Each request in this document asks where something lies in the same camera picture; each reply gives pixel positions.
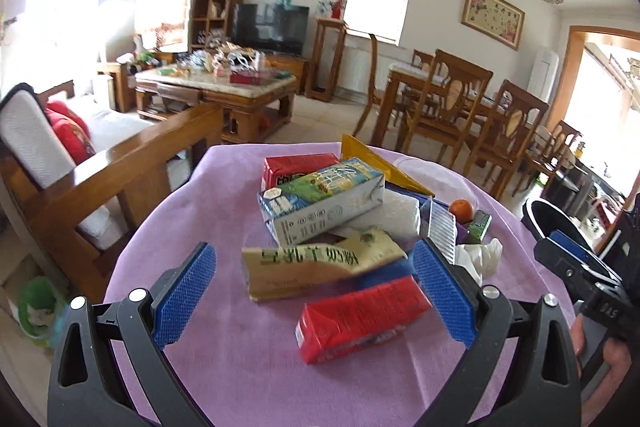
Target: yellow package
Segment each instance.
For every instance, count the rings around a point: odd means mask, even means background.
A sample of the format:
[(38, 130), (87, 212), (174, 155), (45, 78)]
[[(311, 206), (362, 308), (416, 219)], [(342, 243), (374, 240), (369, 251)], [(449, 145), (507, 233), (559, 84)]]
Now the yellow package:
[(379, 229), (336, 245), (242, 248), (252, 301), (298, 295), (309, 286), (357, 277), (404, 257), (404, 251)]
[(404, 172), (396, 166), (374, 153), (369, 147), (364, 145), (364, 143), (353, 136), (343, 134), (342, 146), (340, 147), (340, 159), (345, 160), (347, 158), (359, 158), (372, 169), (382, 172), (385, 175), (385, 181), (393, 183), (398, 187), (413, 190), (425, 196), (435, 196), (428, 188), (420, 185), (416, 180), (404, 174)]

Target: white air conditioner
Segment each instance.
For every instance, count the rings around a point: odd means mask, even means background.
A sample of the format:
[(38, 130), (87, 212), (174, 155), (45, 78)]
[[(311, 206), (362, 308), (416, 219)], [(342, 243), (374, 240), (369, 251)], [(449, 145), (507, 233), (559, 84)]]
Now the white air conditioner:
[(540, 100), (548, 102), (556, 73), (558, 73), (559, 62), (560, 57), (556, 52), (540, 49), (533, 63), (527, 91)]

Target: human hand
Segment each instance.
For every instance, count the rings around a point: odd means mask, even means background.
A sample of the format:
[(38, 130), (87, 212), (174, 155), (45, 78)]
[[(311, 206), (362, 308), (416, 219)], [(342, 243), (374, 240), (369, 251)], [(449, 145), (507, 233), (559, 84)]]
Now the human hand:
[[(571, 326), (571, 340), (574, 344), (576, 357), (580, 356), (585, 345), (582, 322), (582, 315), (578, 315)], [(604, 343), (602, 358), (609, 364), (611, 369), (609, 369), (609, 372), (589, 399), (582, 404), (582, 427), (589, 425), (602, 412), (604, 406), (606, 406), (620, 383), (624, 380), (629, 367), (631, 367), (629, 349), (624, 342), (617, 339), (608, 339)]]

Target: silver screw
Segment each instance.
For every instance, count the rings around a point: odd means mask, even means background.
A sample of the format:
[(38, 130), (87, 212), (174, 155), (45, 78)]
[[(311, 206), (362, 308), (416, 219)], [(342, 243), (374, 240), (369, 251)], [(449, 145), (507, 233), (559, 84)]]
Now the silver screw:
[(129, 293), (129, 300), (133, 302), (140, 302), (146, 297), (146, 290), (144, 288), (136, 288)]
[(488, 299), (497, 299), (500, 296), (500, 290), (495, 286), (485, 286), (482, 288), (482, 295)]
[(71, 306), (72, 310), (79, 310), (80, 308), (82, 308), (82, 306), (84, 306), (85, 302), (86, 299), (84, 297), (76, 297), (71, 301), (71, 304), (69, 304), (69, 306)]
[(546, 294), (544, 299), (545, 299), (545, 304), (547, 306), (551, 306), (552, 308), (555, 308), (556, 306), (558, 306), (558, 297), (553, 295), (553, 293)]

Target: wooden door frame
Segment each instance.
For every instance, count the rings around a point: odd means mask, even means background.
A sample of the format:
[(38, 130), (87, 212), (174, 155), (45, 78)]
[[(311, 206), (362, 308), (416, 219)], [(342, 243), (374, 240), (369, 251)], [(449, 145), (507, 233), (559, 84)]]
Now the wooden door frame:
[(569, 109), (575, 82), (578, 79), (584, 45), (587, 42), (608, 44), (640, 52), (640, 33), (638, 32), (602, 26), (569, 26), (569, 37), (564, 52), (558, 89), (556, 89), (546, 118), (546, 126), (549, 129), (555, 127), (565, 117), (566, 111)]

